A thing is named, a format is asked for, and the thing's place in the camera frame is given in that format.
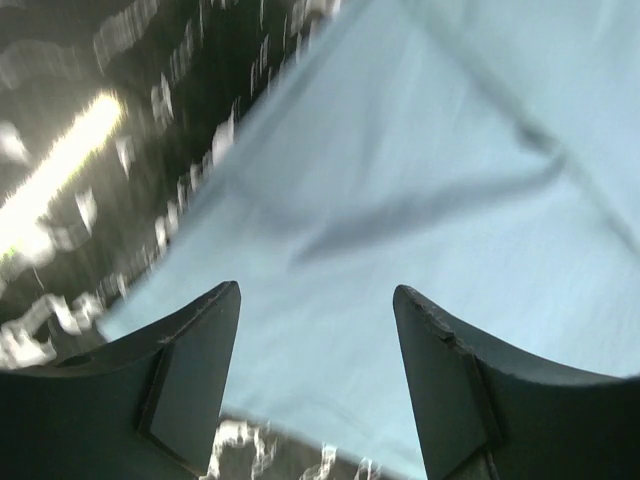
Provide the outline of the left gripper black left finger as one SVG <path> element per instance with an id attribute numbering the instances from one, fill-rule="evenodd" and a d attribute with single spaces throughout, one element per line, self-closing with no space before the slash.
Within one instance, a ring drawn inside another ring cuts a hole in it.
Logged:
<path id="1" fill-rule="evenodd" d="M 1 376 L 5 479 L 193 479 L 209 465 L 240 288 L 54 365 Z"/>

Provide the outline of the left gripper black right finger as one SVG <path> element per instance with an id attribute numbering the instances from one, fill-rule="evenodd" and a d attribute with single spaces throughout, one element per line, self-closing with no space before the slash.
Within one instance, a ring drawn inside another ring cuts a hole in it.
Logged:
<path id="1" fill-rule="evenodd" d="M 431 479 L 635 479 L 639 381 L 562 365 L 400 285 L 393 309 Z"/>

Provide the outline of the blue-grey t-shirt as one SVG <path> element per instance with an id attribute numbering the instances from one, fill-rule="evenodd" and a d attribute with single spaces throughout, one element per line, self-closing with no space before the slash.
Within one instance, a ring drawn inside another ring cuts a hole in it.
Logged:
<path id="1" fill-rule="evenodd" d="M 199 191 L 117 339 L 233 279 L 224 404 L 420 478 L 392 295 L 639 370 L 639 5 L 353 1 Z"/>

